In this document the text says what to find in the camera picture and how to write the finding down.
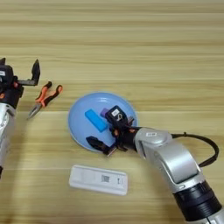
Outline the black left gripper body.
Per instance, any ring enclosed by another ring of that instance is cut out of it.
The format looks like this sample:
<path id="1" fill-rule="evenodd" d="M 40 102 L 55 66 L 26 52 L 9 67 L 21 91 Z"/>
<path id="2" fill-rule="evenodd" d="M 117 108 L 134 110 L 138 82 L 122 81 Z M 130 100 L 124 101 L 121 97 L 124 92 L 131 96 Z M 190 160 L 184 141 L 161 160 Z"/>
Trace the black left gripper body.
<path id="1" fill-rule="evenodd" d="M 16 109 L 23 92 L 24 87 L 17 81 L 13 81 L 11 84 L 0 82 L 0 103 L 9 104 Z"/>

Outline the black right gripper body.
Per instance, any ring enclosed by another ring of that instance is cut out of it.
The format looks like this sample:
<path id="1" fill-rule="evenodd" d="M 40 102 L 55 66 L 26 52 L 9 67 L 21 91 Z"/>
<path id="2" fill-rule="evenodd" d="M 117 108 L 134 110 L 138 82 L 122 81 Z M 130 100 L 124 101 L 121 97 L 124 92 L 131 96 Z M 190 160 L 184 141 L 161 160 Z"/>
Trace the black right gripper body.
<path id="1" fill-rule="evenodd" d="M 118 127 L 112 125 L 109 130 L 112 137 L 115 139 L 115 142 L 110 146 L 110 153 L 113 153 L 116 150 L 137 150 L 135 145 L 135 136 L 140 130 L 139 127 L 132 127 L 128 125 Z"/>

